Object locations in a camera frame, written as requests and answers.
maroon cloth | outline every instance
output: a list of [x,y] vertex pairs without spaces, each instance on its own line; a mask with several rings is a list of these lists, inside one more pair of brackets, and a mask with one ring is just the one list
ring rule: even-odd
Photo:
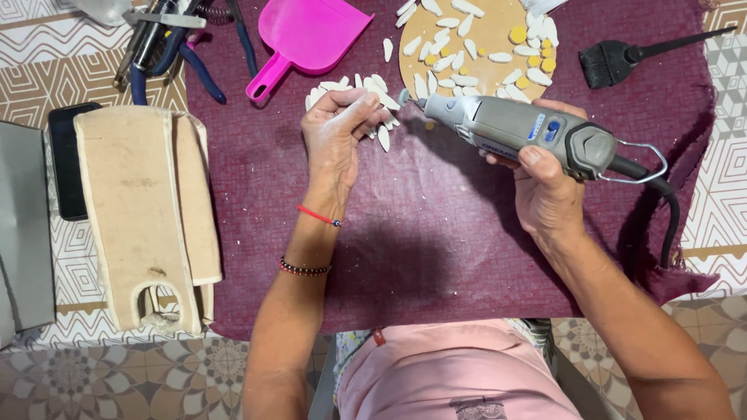
[[[210,99],[187,67],[189,109],[208,127],[223,251],[225,279],[215,288],[211,326],[225,336],[249,339],[297,219],[308,169],[299,121],[311,88],[343,75],[352,80],[356,72],[378,73],[391,92],[403,87],[397,59],[385,64],[381,51],[384,37],[399,40],[395,5],[350,3],[376,18],[343,61],[317,78],[290,72],[262,106],[244,94],[249,75],[232,25],[211,27],[212,40],[196,48],[228,105]],[[260,65],[271,53],[252,27],[263,4],[242,2]],[[591,121],[621,139],[652,143],[664,152],[673,164],[670,179],[682,206],[681,227],[714,118],[703,45],[649,59],[620,85],[595,91],[584,82],[577,52],[601,40],[648,44],[694,34],[701,30],[702,13],[698,0],[571,0],[553,14],[560,47],[546,96],[585,108]],[[511,172],[485,163],[452,132],[426,132],[413,106],[398,117],[402,126],[391,132],[389,153],[367,139],[359,147],[360,176],[332,261],[322,331],[580,315],[519,226]],[[657,163],[638,148],[619,152],[647,167]],[[713,282],[655,268],[669,217],[655,193],[590,182],[584,208],[590,234],[658,303],[703,291]]]

dremel rotary tool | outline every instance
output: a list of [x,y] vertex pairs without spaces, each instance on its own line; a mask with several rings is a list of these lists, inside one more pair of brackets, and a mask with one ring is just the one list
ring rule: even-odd
[[[550,151],[563,172],[577,181],[623,182],[642,184],[656,189],[669,203],[669,228],[662,245],[660,265],[669,266],[669,251],[680,220],[680,206],[672,186],[662,178],[667,170],[664,156],[650,144],[628,143],[615,138],[608,130],[566,112],[502,99],[494,96],[446,97],[433,94],[414,100],[407,89],[399,103],[415,102],[426,118],[454,130],[467,143],[517,161],[525,146]],[[616,155],[617,146],[640,146],[652,149],[662,162],[661,169],[651,173],[645,167]],[[631,180],[605,176],[615,172]]]

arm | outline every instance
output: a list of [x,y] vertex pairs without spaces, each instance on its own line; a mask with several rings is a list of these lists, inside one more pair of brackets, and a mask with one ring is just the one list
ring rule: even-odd
[[[561,102],[534,103],[586,118]],[[523,148],[519,163],[483,155],[514,170],[521,226],[607,344],[644,418],[734,419],[724,381],[695,342],[586,234],[584,185],[563,175],[558,160],[539,147]]]
[[[309,152],[304,207],[343,220],[358,174],[358,139],[388,117],[387,111],[377,110],[378,104],[376,94],[366,89],[330,91],[304,116],[301,127]],[[299,268],[328,267],[339,229],[301,213],[285,261]],[[244,418],[306,418],[306,365],[322,322],[326,278],[283,270],[275,275],[252,331]]]

black phone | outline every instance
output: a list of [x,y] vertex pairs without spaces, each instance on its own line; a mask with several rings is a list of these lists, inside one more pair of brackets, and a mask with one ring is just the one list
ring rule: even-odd
[[72,119],[76,115],[100,109],[96,102],[85,102],[66,108],[53,109],[47,116],[49,139],[52,143],[52,161],[57,179],[57,197],[60,217],[76,221],[88,218],[83,198],[81,167],[78,162],[78,138]]

spring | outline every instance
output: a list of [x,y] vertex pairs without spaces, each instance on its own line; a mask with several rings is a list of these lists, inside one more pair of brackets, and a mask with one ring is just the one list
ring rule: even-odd
[[212,7],[200,4],[195,7],[194,12],[197,16],[206,19],[213,25],[228,25],[233,20],[231,11],[222,9],[221,7]]

